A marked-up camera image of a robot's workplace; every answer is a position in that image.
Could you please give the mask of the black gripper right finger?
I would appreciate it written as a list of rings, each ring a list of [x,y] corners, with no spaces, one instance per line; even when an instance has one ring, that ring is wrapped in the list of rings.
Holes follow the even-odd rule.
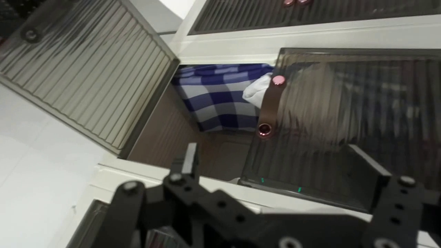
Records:
[[[370,220],[353,220],[374,230],[419,230],[424,219],[424,188],[410,176],[395,176],[356,144],[346,147],[349,179],[355,195],[366,205]]]

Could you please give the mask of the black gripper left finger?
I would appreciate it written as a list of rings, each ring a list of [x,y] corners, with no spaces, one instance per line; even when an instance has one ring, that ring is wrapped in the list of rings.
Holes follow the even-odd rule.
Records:
[[[199,144],[191,141],[165,177],[165,198],[176,206],[198,205],[200,201]]]

